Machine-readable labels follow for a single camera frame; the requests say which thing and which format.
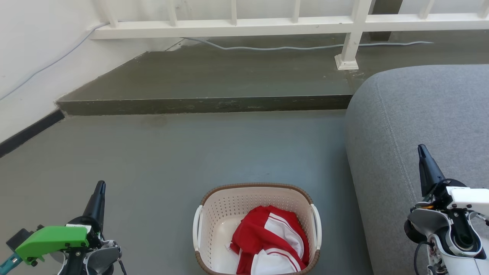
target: teal connector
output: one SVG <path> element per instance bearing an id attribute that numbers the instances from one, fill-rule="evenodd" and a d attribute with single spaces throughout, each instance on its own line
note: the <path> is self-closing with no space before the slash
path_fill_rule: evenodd
<path id="1" fill-rule="evenodd" d="M 20 263 L 22 263 L 22 258 L 17 253 L 13 253 L 12 256 L 0 265 L 0 275 L 6 275 Z"/>

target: laundry basket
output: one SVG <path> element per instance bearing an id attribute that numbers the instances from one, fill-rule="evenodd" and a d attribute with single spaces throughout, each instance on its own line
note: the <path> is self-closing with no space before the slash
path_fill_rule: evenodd
<path id="1" fill-rule="evenodd" d="M 309 265 L 291 275 L 308 273 L 316 265 L 321 248 L 321 219 L 309 195 L 288 184 L 241 183 L 217 187 L 202 199 L 194 216 L 193 241 L 200 267 L 210 275 L 236 274 L 236 260 L 226 245 L 241 220 L 258 206 L 292 211 L 309 242 Z"/>

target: basket handle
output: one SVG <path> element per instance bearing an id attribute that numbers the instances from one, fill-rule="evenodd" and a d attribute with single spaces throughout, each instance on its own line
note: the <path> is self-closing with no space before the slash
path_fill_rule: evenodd
<path id="1" fill-rule="evenodd" d="M 202 206 L 199 206 L 197 208 L 197 211 L 195 211 L 195 216 L 194 216 L 194 225 L 192 227 L 192 239 L 194 241 L 194 249 L 195 251 L 199 251 L 200 247 L 200 231 L 202 229 L 202 222 L 199 223 L 200 220 L 200 213 L 202 212 Z"/>
<path id="2" fill-rule="evenodd" d="M 311 204 L 312 213 L 314 215 L 314 224 L 315 224 L 315 244 L 316 250 L 321 249 L 321 243 L 323 241 L 323 229 L 321 227 L 321 218 L 319 217 L 319 212 L 314 204 Z"/>

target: gray fabric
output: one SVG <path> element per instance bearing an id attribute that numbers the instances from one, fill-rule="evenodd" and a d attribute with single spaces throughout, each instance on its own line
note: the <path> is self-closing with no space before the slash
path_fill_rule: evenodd
<path id="1" fill-rule="evenodd" d="M 374 274 L 414 273 L 416 245 L 403 224 L 421 200 L 418 144 L 426 144 L 446 177 L 489 187 L 488 106 L 488 65 L 389 70 L 353 96 L 346 146 Z M 488 228 L 475 223 L 488 237 Z"/>

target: cable on ledge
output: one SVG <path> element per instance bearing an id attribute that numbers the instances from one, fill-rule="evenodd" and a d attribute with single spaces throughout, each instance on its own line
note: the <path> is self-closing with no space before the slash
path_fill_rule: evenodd
<path id="1" fill-rule="evenodd" d="M 127 20 L 119 20 L 119 22 L 128 22 Z M 60 58 L 54 60 L 53 62 L 49 63 L 49 65 L 43 67 L 42 69 L 40 70 L 37 70 L 35 73 L 31 74 L 31 75 L 28 75 L 25 77 L 25 80 L 22 81 L 20 84 L 18 84 L 15 88 L 13 88 L 12 90 L 10 90 L 9 92 L 7 92 L 6 94 L 2 95 L 0 97 L 0 100 L 6 98 L 7 96 L 9 96 L 10 94 L 12 94 L 13 92 L 15 92 L 16 90 L 18 90 L 20 87 L 22 87 L 25 83 L 27 83 L 31 78 L 33 78 L 36 74 L 40 73 L 41 71 L 51 67 L 52 65 L 56 64 L 58 61 L 62 60 L 63 58 L 65 58 L 67 55 L 69 55 L 71 52 L 73 52 L 76 48 L 78 48 L 96 29 L 98 28 L 101 28 L 103 26 L 106 26 L 108 25 L 109 22 L 105 22 L 105 23 L 102 23 L 102 24 L 99 24 L 95 27 L 93 27 L 90 32 L 88 32 L 87 35 L 85 35 L 81 40 L 80 42 L 78 42 L 78 44 L 72 48 L 71 50 L 69 50 L 67 53 L 65 53 L 63 56 L 61 56 Z M 334 47 L 341 47 L 343 46 L 343 44 L 337 44 L 337 45 L 331 45 L 331 46 L 319 46 L 319 47 L 309 47 L 309 48 L 301 48 L 301 47 L 289 47 L 289 46 L 284 46 L 284 47 L 277 47 L 277 48 L 253 48 L 253 47 L 222 47 L 222 46 L 219 46 L 219 45 L 216 45 L 214 43 L 211 43 L 209 41 L 205 41 L 205 40 L 201 40 L 201 39 L 197 39 L 197 38 L 189 38 L 189 37 L 181 37 L 183 39 L 187 39 L 187 40 L 193 40 L 193 41 L 197 41 L 197 42 L 200 42 L 200 43 L 205 43 L 205 44 L 208 44 L 208 45 L 211 45 L 211 46 L 214 46 L 216 48 L 219 48 L 219 49 L 223 49 L 223 50 L 234 50 L 234 49 L 248 49 L 248 50 L 281 50 L 281 49 L 295 49 L 295 50 L 313 50 L 313 49 L 328 49 L 328 48 L 334 48 Z M 372 43 L 372 44 L 360 44 L 359 46 L 409 46 L 409 45 L 414 45 L 414 44 L 432 44 L 433 42 L 426 42 L 426 41 L 416 41 L 416 42 L 410 42 L 410 43 Z"/>

